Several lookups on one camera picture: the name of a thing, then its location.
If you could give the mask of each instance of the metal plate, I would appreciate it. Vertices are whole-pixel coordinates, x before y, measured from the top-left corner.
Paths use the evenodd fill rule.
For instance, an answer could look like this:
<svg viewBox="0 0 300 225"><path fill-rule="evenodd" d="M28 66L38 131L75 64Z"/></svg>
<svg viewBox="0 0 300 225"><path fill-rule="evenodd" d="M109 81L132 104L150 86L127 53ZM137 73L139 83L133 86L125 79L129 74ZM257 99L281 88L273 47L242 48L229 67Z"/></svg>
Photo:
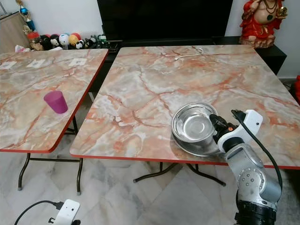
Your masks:
<svg viewBox="0 0 300 225"><path fill-rule="evenodd" d="M184 151L194 155L194 156L201 156L201 157L209 157L209 156L215 156L220 152L217 144L212 141L207 146L203 147L200 145L197 145L195 143L188 143L183 142L175 137L174 134L172 134L173 139L175 140L176 144Z"/></svg>
<svg viewBox="0 0 300 225"><path fill-rule="evenodd" d="M172 132L177 139L195 143L211 137L214 127L209 119L217 111L209 104L191 103L179 109L172 121Z"/></svg>

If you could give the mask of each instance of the television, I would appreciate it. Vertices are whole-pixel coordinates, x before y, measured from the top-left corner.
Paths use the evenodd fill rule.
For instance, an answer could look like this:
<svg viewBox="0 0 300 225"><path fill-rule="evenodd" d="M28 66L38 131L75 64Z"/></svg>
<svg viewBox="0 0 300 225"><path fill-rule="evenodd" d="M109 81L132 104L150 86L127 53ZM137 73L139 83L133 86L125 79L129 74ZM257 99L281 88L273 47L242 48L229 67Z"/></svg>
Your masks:
<svg viewBox="0 0 300 225"><path fill-rule="evenodd" d="M97 0L106 39L224 36L233 0Z"/></svg>

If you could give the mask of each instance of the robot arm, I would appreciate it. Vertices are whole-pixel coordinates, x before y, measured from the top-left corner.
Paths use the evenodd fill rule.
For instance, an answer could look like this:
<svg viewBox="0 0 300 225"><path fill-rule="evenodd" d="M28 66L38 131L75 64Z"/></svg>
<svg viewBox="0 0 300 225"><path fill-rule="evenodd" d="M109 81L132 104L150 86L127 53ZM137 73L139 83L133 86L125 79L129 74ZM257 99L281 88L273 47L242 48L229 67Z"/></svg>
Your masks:
<svg viewBox="0 0 300 225"><path fill-rule="evenodd" d="M236 113L252 133L258 132L263 120L259 113L254 110ZM279 182L267 174L261 159L245 143L251 136L241 124L237 127L216 115L211 115L210 120L217 131L214 140L225 152L225 159L237 181L237 224L273 225L281 196Z"/></svg>

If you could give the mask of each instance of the white sticker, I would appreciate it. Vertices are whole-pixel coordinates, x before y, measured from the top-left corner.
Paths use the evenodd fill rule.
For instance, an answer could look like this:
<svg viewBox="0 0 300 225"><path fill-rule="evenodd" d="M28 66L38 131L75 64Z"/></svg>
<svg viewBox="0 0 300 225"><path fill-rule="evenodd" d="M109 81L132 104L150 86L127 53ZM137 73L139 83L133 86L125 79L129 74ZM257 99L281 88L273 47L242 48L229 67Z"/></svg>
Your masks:
<svg viewBox="0 0 300 225"><path fill-rule="evenodd" d="M10 69L14 64L16 64L16 61L8 61L8 62L3 62L0 65L0 69Z"/></svg>
<svg viewBox="0 0 300 225"><path fill-rule="evenodd" d="M69 67L73 67L73 66L83 66L86 62L85 58L77 58L77 59L73 59L70 64Z"/></svg>
<svg viewBox="0 0 300 225"><path fill-rule="evenodd" d="M45 60L33 60L30 64L27 65L27 67L32 68L39 68Z"/></svg>

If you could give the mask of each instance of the black wire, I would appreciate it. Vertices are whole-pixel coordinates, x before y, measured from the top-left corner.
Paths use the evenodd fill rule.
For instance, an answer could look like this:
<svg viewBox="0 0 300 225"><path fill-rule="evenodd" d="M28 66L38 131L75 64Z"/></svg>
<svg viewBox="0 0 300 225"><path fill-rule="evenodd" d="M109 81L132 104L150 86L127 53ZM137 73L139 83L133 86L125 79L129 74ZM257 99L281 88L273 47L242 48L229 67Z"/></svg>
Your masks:
<svg viewBox="0 0 300 225"><path fill-rule="evenodd" d="M40 204L40 203L50 203L54 206L56 206L56 202L51 202L51 201L48 201L48 200L42 200L42 201L39 201L39 202L36 202L34 204L32 204L31 206L29 206L27 209L25 209L21 214L20 216L18 217L18 219L15 221L15 225L19 222L19 220L21 219L21 217L25 214L25 212L27 212L29 209L31 209L33 206L37 205L37 204Z"/></svg>
<svg viewBox="0 0 300 225"><path fill-rule="evenodd" d="M282 177L281 177L281 173L279 170L279 167L275 161L275 159L273 158L273 156L269 153L269 151L263 146L263 144L255 137L255 135L248 129L248 127L244 124L243 120L241 120L236 111L235 110L231 110L232 114L234 115L234 117L240 122L240 124L243 126L243 128L247 131L247 133L255 140L255 142L259 145L259 147L261 147L261 149L263 150L264 153L266 153L266 155L269 157L269 159L271 160L272 164L274 165L277 177L278 177L278 182L282 191Z"/></svg>
<svg viewBox="0 0 300 225"><path fill-rule="evenodd" d="M288 85L287 83L282 83L284 86L291 88L291 85Z"/></svg>

